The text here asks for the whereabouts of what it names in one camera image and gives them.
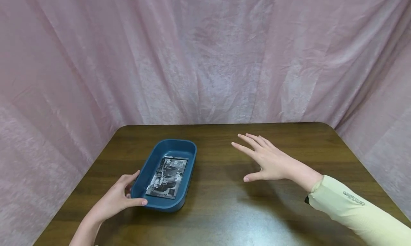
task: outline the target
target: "light green sleeve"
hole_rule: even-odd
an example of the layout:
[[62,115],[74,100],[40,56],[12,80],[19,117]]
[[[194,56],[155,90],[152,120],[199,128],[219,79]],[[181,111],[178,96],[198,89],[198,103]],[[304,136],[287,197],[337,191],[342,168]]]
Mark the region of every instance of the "light green sleeve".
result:
[[353,230],[368,245],[411,245],[409,227],[332,177],[324,176],[308,198],[313,208]]

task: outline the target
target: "black and white photo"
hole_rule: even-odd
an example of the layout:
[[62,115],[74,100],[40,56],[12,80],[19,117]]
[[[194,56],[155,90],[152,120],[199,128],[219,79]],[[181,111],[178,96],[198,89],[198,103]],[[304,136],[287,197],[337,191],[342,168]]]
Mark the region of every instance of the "black and white photo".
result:
[[147,195],[175,199],[188,159],[165,156],[156,170]]

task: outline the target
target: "forearm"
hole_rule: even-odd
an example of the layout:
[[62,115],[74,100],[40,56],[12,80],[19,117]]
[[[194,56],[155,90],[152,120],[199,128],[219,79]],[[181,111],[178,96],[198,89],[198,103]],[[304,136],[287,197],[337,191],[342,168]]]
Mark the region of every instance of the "forearm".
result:
[[94,241],[102,223],[102,221],[97,221],[92,214],[88,213],[78,226],[70,246],[94,246]]
[[410,243],[410,228],[329,176],[317,182],[308,198],[313,208],[353,230],[368,245]]

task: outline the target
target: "blue plastic tray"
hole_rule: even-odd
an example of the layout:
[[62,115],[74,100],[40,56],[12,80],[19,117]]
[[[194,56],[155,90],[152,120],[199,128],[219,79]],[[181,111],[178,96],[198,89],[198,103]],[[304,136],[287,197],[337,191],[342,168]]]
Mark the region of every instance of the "blue plastic tray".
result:
[[[154,147],[150,156],[141,169],[131,189],[132,198],[146,198],[148,204],[145,206],[163,212],[174,212],[181,209],[186,201],[186,195],[193,172],[194,162],[197,154],[197,146],[192,141],[167,139],[160,141]],[[147,187],[153,178],[157,167],[165,156],[183,157],[188,159],[186,169],[181,178],[175,199],[167,199],[146,195]]]

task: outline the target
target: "pink curtain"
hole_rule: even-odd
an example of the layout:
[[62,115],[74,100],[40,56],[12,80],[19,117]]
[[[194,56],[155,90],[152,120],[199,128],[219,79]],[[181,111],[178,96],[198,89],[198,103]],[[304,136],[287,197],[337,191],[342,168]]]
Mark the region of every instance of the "pink curtain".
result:
[[410,217],[409,4],[0,0],[0,244],[132,124],[326,122]]

